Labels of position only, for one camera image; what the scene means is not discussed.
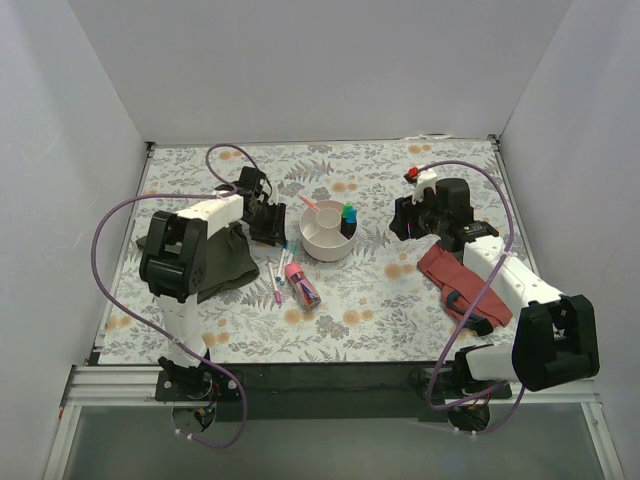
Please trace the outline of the teal capped marker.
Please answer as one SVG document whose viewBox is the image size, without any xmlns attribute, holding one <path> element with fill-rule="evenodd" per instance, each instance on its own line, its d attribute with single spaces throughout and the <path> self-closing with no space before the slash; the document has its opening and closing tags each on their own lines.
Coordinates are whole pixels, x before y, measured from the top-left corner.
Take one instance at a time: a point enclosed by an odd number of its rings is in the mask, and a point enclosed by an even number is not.
<svg viewBox="0 0 640 480">
<path fill-rule="evenodd" d="M 286 265 L 286 266 L 288 266 L 289 264 L 291 264 L 291 263 L 293 263 L 293 262 L 294 262 L 294 256 L 295 256 L 295 254 L 296 254 L 296 252 L 297 252 L 297 246 L 298 246 L 298 245 L 297 245 L 297 243 L 294 243 L 294 244 L 290 247 L 290 249 L 289 249 L 289 254 L 288 254 L 287 260 L 286 260 L 286 262 L 285 262 L 285 265 Z"/>
</svg>

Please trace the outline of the blue black highlighter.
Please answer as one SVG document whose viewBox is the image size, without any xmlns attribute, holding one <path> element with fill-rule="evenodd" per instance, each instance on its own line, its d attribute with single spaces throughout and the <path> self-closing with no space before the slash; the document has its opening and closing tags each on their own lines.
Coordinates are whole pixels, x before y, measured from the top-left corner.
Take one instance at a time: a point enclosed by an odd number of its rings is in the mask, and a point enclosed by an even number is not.
<svg viewBox="0 0 640 480">
<path fill-rule="evenodd" d="M 351 239 L 357 229 L 357 210 L 351 208 L 348 210 L 346 215 L 342 218 L 341 222 L 341 234 L 346 239 Z"/>
</svg>

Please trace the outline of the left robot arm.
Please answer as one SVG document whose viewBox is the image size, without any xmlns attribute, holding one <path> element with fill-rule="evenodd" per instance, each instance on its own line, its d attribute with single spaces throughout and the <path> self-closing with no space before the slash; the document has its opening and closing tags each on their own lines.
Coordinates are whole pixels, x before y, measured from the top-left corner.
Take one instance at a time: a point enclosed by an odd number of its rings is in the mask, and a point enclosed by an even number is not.
<svg viewBox="0 0 640 480">
<path fill-rule="evenodd" d="M 267 175 L 243 167 L 239 179 L 217 187 L 213 199 L 152 216 L 141 244 L 139 274 L 173 338 L 159 364 L 171 385 L 188 398 L 203 399 L 216 384 L 212 369 L 202 362 L 208 347 L 199 304 L 259 277 L 249 242 L 284 244 L 285 213 Z"/>
</svg>

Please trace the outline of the pink capped marker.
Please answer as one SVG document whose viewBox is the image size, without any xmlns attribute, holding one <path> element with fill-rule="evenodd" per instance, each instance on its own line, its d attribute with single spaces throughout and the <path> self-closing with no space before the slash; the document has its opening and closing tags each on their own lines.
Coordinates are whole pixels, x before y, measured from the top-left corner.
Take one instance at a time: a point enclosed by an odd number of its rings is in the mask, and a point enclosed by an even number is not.
<svg viewBox="0 0 640 480">
<path fill-rule="evenodd" d="M 276 304 L 278 306 L 281 306 L 282 303 L 283 303 L 283 299 L 282 299 L 281 292 L 279 290 L 279 283 L 278 283 L 278 281 L 276 280 L 276 277 L 275 277 L 273 263 L 271 262 L 270 259 L 267 260 L 267 269 L 268 269 L 268 273 L 269 273 L 270 283 L 271 283 L 271 287 L 272 287 L 272 291 L 273 291 L 275 302 L 276 302 Z"/>
</svg>

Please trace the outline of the orange pink pen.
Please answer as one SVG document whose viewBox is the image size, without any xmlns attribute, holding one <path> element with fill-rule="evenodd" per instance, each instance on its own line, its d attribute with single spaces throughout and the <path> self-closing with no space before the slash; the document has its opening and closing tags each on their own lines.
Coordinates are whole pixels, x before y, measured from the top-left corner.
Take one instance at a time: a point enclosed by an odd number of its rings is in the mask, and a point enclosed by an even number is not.
<svg viewBox="0 0 640 480">
<path fill-rule="evenodd" d="M 317 206 L 314 202 L 312 202 L 311 200 L 307 199 L 306 197 L 302 196 L 302 195 L 298 195 L 298 198 L 304 202 L 309 208 L 311 208 L 313 211 L 315 211 L 316 213 L 319 213 L 321 211 L 321 208 L 319 206 Z"/>
</svg>

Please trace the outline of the white round organizer container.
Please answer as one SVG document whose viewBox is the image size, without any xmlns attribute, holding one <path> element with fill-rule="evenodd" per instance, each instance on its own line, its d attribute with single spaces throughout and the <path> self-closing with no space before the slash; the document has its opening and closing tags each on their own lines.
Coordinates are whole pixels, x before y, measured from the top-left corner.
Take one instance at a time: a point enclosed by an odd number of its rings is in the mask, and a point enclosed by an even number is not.
<svg viewBox="0 0 640 480">
<path fill-rule="evenodd" d="M 299 220 L 304 250 L 321 262 L 336 262 L 347 257 L 355 246 L 357 220 L 343 217 L 345 204 L 336 200 L 315 203 L 317 210 L 307 207 Z"/>
</svg>

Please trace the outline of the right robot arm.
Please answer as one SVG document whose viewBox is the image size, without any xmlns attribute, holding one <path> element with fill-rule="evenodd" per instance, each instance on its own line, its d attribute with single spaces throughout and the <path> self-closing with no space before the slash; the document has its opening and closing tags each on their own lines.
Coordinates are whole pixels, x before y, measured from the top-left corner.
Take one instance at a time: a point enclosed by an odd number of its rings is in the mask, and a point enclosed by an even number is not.
<svg viewBox="0 0 640 480">
<path fill-rule="evenodd" d="M 600 370 L 595 311 L 508 254 L 498 231 L 474 217 L 468 183 L 411 169 L 412 195 L 394 205 L 390 229 L 402 240 L 435 235 L 418 270 L 439 288 L 445 311 L 480 337 L 510 323 L 511 344 L 465 347 L 450 368 L 454 389 L 475 397 L 498 381 L 530 391 L 591 378 Z"/>
</svg>

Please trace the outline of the blue capped marker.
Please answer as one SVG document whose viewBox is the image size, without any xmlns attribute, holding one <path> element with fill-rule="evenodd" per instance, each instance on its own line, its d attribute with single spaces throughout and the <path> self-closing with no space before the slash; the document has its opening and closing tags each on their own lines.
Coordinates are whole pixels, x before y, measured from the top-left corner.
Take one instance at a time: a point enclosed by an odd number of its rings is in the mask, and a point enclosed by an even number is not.
<svg viewBox="0 0 640 480">
<path fill-rule="evenodd" d="M 285 282 L 284 269 L 286 266 L 286 260 L 288 256 L 289 256 L 289 243 L 285 242 L 281 251 L 281 256 L 280 256 L 277 275 L 276 275 L 276 280 L 279 285 L 283 285 Z"/>
</svg>

